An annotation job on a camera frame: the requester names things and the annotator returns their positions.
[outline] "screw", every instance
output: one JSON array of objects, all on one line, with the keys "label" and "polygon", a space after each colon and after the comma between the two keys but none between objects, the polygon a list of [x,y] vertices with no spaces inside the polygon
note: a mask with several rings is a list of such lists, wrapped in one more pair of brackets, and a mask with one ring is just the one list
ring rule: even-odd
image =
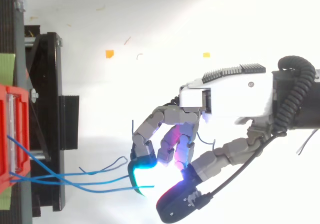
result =
[{"label": "screw", "polygon": [[32,89],[30,91],[30,97],[31,97],[32,103],[35,103],[37,101],[37,98],[39,98],[39,94],[36,92],[35,89]]},{"label": "screw", "polygon": [[16,8],[16,10],[20,11],[21,13],[25,12],[26,10],[26,0],[16,0],[16,2],[14,3],[14,6]]},{"label": "screw", "polygon": [[58,45],[58,47],[63,47],[64,45],[64,40],[62,38],[57,38],[56,40],[56,44]]}]

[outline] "green tape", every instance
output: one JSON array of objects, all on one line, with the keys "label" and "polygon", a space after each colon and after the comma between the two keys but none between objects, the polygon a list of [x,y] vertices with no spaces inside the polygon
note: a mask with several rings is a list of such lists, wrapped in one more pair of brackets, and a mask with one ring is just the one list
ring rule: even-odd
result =
[{"label": "green tape", "polygon": [[0,194],[0,210],[10,210],[11,187],[8,187]]},{"label": "green tape", "polygon": [[12,85],[14,82],[15,54],[0,53],[0,84]]}]

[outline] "white background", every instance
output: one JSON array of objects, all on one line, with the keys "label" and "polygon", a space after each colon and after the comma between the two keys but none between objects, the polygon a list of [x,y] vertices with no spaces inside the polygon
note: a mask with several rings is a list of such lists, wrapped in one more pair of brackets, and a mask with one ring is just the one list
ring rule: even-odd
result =
[{"label": "white background", "polygon": [[[180,85],[205,71],[245,63],[272,71],[286,55],[302,56],[320,68],[320,0],[27,2],[25,24],[41,25],[42,33],[57,32],[63,38],[63,94],[80,95],[79,149],[65,153],[66,172],[78,166],[97,170],[118,156],[128,157],[131,120],[137,127],[156,106],[177,95]],[[105,50],[114,50],[114,57],[106,59]],[[203,52],[211,58],[204,59]],[[227,120],[202,121],[199,133],[222,146],[245,137],[246,128]],[[166,130],[152,139],[155,149]],[[318,133],[300,157],[295,152],[310,133],[292,131],[273,142],[210,204],[180,223],[320,223]],[[194,157],[208,149],[196,139]],[[200,189],[213,190],[237,168],[225,168]],[[123,167],[92,179],[109,180],[126,172]],[[125,186],[129,180],[97,188]],[[134,191],[93,194],[68,186],[66,196],[63,211],[44,207],[34,223],[161,223],[154,200]]]}]

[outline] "red plastic container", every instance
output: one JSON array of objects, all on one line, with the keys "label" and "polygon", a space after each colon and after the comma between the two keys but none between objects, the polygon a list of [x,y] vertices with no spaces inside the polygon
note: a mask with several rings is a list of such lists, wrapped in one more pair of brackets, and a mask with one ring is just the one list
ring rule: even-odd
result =
[{"label": "red plastic container", "polygon": [[29,156],[21,150],[18,146],[15,146],[14,153],[10,152],[11,141],[7,138],[8,133],[8,96],[13,96],[14,102],[14,135],[21,145],[29,150],[29,93],[27,90],[0,85],[0,193],[6,188],[13,185],[10,182],[11,177],[9,171],[11,169],[10,155],[14,154],[15,164],[14,172],[19,175],[26,176],[30,172],[30,160]]}]

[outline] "coiled black cable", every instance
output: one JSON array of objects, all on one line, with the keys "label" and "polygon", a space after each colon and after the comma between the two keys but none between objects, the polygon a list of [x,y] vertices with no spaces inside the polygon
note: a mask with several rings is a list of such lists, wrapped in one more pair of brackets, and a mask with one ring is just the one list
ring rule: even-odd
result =
[{"label": "coiled black cable", "polygon": [[166,103],[164,106],[168,106],[168,105],[180,105],[179,96],[175,96],[169,103]]},{"label": "coiled black cable", "polygon": [[274,118],[273,135],[286,135],[290,122],[315,81],[316,71],[308,60],[299,56],[283,57],[278,62],[278,68],[281,71],[293,69],[298,74],[297,81]]}]

